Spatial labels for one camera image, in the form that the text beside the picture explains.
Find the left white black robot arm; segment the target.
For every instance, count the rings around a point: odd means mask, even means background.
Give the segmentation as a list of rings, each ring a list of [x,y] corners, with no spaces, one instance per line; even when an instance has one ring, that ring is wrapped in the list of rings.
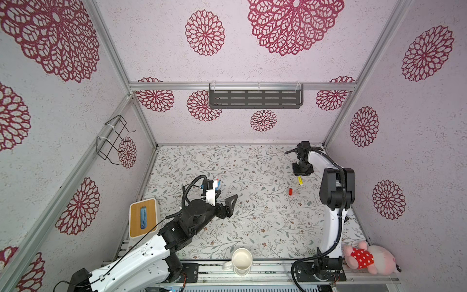
[[[182,273],[176,253],[192,242],[215,217],[230,218],[238,195],[223,204],[204,198],[182,198],[181,210],[167,217],[168,223],[139,247],[119,260],[94,271],[84,268],[72,275],[70,292],[137,292],[154,283],[174,282]]]

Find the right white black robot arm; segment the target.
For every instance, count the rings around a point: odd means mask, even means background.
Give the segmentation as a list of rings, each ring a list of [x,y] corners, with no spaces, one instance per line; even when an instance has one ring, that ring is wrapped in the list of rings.
[[[295,268],[304,272],[308,266],[312,268],[311,274],[317,281],[327,281],[344,273],[342,235],[345,218],[355,201],[355,172],[343,168],[322,147],[312,146],[308,141],[298,143],[287,153],[297,154],[299,161],[293,163],[296,177],[315,172],[322,174],[319,199],[324,205],[324,234],[321,246],[312,259],[298,260]]]

